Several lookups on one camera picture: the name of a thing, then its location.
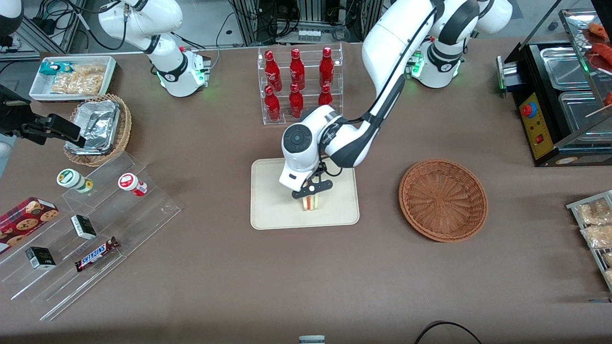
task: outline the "aluminum foil container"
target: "aluminum foil container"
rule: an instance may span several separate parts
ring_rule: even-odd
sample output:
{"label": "aluminum foil container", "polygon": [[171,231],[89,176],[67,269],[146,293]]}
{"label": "aluminum foil container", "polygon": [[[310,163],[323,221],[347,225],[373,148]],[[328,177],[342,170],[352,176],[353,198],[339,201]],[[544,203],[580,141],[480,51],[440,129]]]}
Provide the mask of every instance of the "aluminum foil container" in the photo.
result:
{"label": "aluminum foil container", "polygon": [[85,146],[66,142],[65,148],[76,155],[106,155],[113,150],[121,107],[112,100],[86,102],[76,109],[74,124],[81,127]]}

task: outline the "small bottle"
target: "small bottle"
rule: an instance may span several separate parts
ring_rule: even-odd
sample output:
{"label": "small bottle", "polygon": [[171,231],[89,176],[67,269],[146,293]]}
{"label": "small bottle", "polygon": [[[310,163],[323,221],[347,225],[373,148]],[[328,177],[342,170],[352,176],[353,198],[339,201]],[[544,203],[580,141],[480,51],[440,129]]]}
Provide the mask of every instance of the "small bottle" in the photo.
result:
{"label": "small bottle", "polygon": [[268,116],[272,122],[278,122],[280,120],[280,103],[278,102],[278,98],[270,85],[266,85],[264,92],[266,93],[264,103],[266,103]]}
{"label": "small bottle", "polygon": [[332,95],[329,93],[329,84],[323,85],[321,87],[321,94],[319,95],[319,105],[332,105],[334,99]]}
{"label": "small bottle", "polygon": [[304,109],[304,97],[300,93],[300,87],[297,83],[291,84],[291,94],[289,95],[289,103],[291,104],[291,115],[293,118],[299,119],[302,117]]}
{"label": "small bottle", "polygon": [[297,87],[303,90],[306,87],[306,74],[304,72],[304,62],[300,58],[300,49],[291,49],[291,64],[289,65],[291,71],[291,82],[297,83]]}
{"label": "small bottle", "polygon": [[280,81],[280,68],[274,60],[274,53],[267,50],[266,57],[266,79],[268,84],[274,88],[274,91],[280,92],[283,89],[283,82]]}
{"label": "small bottle", "polygon": [[149,190],[147,184],[136,177],[133,173],[124,173],[119,177],[117,185],[121,190],[129,191],[134,195],[141,197]]}
{"label": "small bottle", "polygon": [[323,48],[323,58],[319,65],[319,84],[332,84],[334,82],[334,62],[332,60],[332,49],[330,47]]}
{"label": "small bottle", "polygon": [[74,189],[78,193],[86,193],[94,187],[94,182],[86,177],[83,177],[79,172],[66,168],[58,174],[57,182],[63,187]]}

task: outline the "robotic arm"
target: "robotic arm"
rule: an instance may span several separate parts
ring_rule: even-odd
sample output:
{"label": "robotic arm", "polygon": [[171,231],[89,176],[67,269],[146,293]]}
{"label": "robotic arm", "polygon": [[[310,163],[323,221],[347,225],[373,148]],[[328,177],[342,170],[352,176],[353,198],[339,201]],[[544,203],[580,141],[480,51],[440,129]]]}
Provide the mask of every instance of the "robotic arm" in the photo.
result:
{"label": "robotic arm", "polygon": [[[507,23],[511,14],[512,5],[507,0],[395,2],[362,47],[362,59],[376,88],[374,104],[355,120],[324,105],[306,112],[302,122],[290,125],[281,142],[285,166],[280,183],[294,190],[294,198],[330,189],[331,181],[313,181],[327,171],[321,153],[340,168],[352,168],[363,161],[400,96],[405,66],[417,49],[426,52],[417,79],[429,87],[443,87],[450,83],[479,18],[485,19],[483,30],[493,32],[503,28],[506,24],[500,21]],[[427,36],[434,40],[424,41]],[[353,125],[359,122],[359,128]]]}
{"label": "robotic arm", "polygon": [[100,11],[102,29],[147,54],[162,86],[171,95],[186,97],[206,85],[208,69],[203,57],[181,51],[168,34],[183,22],[183,13],[175,0],[115,1],[102,6]]}
{"label": "robotic arm", "polygon": [[[0,38],[15,32],[23,19],[21,0],[4,0],[0,7]],[[59,138],[79,147],[85,145],[81,128],[56,115],[43,117],[30,109],[30,101],[0,85],[0,134],[17,136],[37,144]]]}

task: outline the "emergency stop button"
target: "emergency stop button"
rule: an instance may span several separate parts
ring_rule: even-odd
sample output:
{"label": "emergency stop button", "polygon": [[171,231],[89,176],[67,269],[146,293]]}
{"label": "emergency stop button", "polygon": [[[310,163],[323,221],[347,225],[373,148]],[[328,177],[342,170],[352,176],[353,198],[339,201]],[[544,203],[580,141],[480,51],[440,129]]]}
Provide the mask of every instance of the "emergency stop button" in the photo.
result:
{"label": "emergency stop button", "polygon": [[521,107],[521,114],[527,118],[533,118],[537,112],[537,105],[534,102],[529,102]]}

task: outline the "clear acrylic shelf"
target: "clear acrylic shelf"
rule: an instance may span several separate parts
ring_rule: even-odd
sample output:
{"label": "clear acrylic shelf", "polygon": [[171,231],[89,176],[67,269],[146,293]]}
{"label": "clear acrylic shelf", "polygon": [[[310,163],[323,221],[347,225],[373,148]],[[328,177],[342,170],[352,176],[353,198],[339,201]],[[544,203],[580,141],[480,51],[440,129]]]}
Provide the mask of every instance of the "clear acrylic shelf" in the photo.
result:
{"label": "clear acrylic shelf", "polygon": [[[147,184],[144,196],[137,197],[118,188],[117,180],[126,172],[134,173]],[[94,181],[91,192],[65,192],[55,202],[60,215],[39,229],[38,235],[34,233],[22,240],[10,255],[0,257],[2,287],[11,293],[12,299],[31,301],[40,320],[58,316],[181,211],[146,174],[144,165],[126,152],[88,177]],[[89,217],[98,234],[95,239],[88,241],[77,236],[70,221],[75,214]],[[77,272],[74,263],[113,236],[120,246]],[[30,246],[48,248],[57,266],[49,271],[33,269],[25,254]]]}
{"label": "clear acrylic shelf", "polygon": [[[300,56],[304,62],[304,69],[306,74],[306,86],[301,93],[304,97],[304,111],[311,107],[317,107],[319,105],[319,95],[321,93],[321,86],[319,85],[319,63],[323,56],[323,48],[331,47],[332,49],[332,60],[334,61],[334,80],[332,82],[330,94],[332,95],[333,102],[332,107],[338,114],[343,113],[344,106],[344,85],[343,85],[343,52],[342,45],[340,44],[319,44],[319,45],[300,45]],[[274,59],[280,68],[280,79],[283,82],[283,89],[280,92],[276,92],[278,101],[280,102],[280,120],[272,122],[267,114],[266,103],[264,102],[265,93],[264,88],[267,85],[266,80],[266,60],[264,59],[264,52],[266,50],[272,50],[274,53]],[[291,124],[299,122],[301,119],[293,118],[291,115],[291,109],[289,107],[289,95],[291,91],[289,86],[291,85],[291,74],[289,73],[289,65],[291,64],[291,51],[288,47],[266,47],[258,50],[257,59],[257,72],[259,77],[259,97],[261,99],[261,113],[264,124]]]}

